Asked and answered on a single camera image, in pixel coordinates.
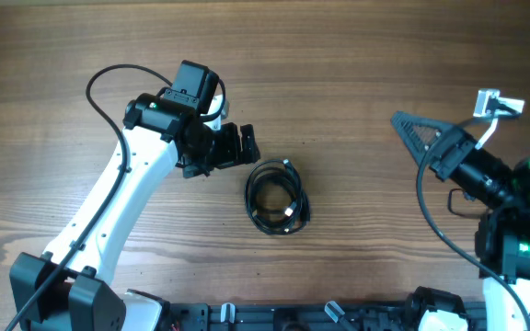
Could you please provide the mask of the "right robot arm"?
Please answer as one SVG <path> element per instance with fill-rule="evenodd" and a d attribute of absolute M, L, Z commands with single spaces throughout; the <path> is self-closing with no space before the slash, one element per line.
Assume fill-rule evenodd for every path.
<path fill-rule="evenodd" d="M 398 111 L 391 119 L 419 168 L 416 192 L 427 224 L 479 270 L 489 330 L 530 330 L 530 156 L 509 167 L 466 128 L 480 123 L 494 128 L 499 120 L 518 116 L 496 111 L 453 124 Z M 427 170 L 442 181 L 453 181 L 486 206 L 473 255 L 456 245 L 432 217 L 422 188 Z"/>

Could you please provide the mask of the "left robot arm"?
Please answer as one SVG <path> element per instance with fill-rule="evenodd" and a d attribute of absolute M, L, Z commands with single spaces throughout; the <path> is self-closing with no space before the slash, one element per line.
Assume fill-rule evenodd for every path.
<path fill-rule="evenodd" d="M 118 143 L 74 218 L 39 256 L 23 253 L 9 277 L 24 330 L 175 330 L 168 301 L 111 283 L 146 203 L 175 169 L 192 178 L 259 159 L 251 125 L 226 121 L 225 84 L 208 67 L 183 62 L 174 80 L 141 94 L 113 125 Z"/>

